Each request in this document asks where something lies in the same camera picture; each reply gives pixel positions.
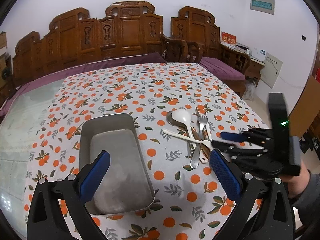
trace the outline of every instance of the screw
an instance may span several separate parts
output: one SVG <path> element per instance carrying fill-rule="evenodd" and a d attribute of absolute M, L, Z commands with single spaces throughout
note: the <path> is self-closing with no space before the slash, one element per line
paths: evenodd
<path fill-rule="evenodd" d="M 281 181 L 280 178 L 275 178 L 275 182 L 276 182 L 277 184 L 280 184 L 282 181 Z"/>
<path fill-rule="evenodd" d="M 68 175 L 68 180 L 74 180 L 75 178 L 76 178 L 76 175 L 73 173 Z"/>
<path fill-rule="evenodd" d="M 245 175 L 244 175 L 244 177 L 246 178 L 246 179 L 253 179 L 253 176 L 252 176 L 252 174 L 250 174 L 250 173 L 246 173 Z"/>
<path fill-rule="evenodd" d="M 41 179 L 39 179 L 39 181 L 38 181 L 38 183 L 40 183 L 40 184 L 44 184 L 44 182 L 45 182 L 45 178 L 41 178 Z"/>

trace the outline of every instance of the white spoon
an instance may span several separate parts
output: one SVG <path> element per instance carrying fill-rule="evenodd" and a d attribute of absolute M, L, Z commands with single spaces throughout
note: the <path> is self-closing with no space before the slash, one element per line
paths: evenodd
<path fill-rule="evenodd" d="M 195 139 L 193 137 L 192 130 L 191 130 L 191 114 L 187 110 L 184 110 L 181 108 L 174 110 L 171 113 L 171 117 L 174 120 L 176 120 L 177 122 L 183 123 L 187 127 L 188 135 L 190 136 L 190 138 Z M 200 158 L 199 159 L 203 164 L 206 164 L 209 161 L 201 151 L 200 151 Z"/>

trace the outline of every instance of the tablecloth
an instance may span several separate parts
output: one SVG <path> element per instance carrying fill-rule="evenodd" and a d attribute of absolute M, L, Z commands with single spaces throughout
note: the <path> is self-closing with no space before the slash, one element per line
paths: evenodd
<path fill-rule="evenodd" d="M 70 76 L 48 106 L 49 115 L 32 145 L 26 174 L 26 221 L 40 178 L 55 181 L 79 172 L 83 123 L 106 114 L 128 113 L 135 120 L 156 200 L 147 210 L 92 215 L 94 221 L 108 240 L 212 239 L 235 203 L 209 164 L 190 168 L 187 143 L 163 133 L 164 128 L 184 133 L 165 119 L 168 111 L 178 108 L 193 114 L 196 129 L 196 108 L 206 113 L 213 139 L 221 131 L 267 128 L 239 96 L 198 64 L 127 65 Z M 60 206 L 72 235 L 80 239 L 63 200 Z"/>

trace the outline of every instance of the stainless steel container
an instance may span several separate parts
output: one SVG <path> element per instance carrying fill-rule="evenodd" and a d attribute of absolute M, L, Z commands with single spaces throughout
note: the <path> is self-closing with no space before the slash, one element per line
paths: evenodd
<path fill-rule="evenodd" d="M 93 162 L 102 150 L 110 153 L 111 164 L 93 199 L 85 204 L 88 212 L 112 215 L 150 206 L 155 192 L 130 115 L 111 114 L 84 123 L 79 168 Z"/>

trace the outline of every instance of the metal fork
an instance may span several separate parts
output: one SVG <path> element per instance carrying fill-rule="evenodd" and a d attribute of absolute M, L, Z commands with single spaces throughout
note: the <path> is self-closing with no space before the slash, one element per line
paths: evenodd
<path fill-rule="evenodd" d="M 205 125 L 208 123 L 208 118 L 204 114 L 199 114 L 199 113 L 197 114 L 198 114 L 198 122 L 200 124 L 199 138 L 203 140 L 202 130 L 205 127 Z M 200 157 L 200 144 L 198 143 L 190 161 L 191 168 L 195 169 L 198 167 L 199 157 Z"/>

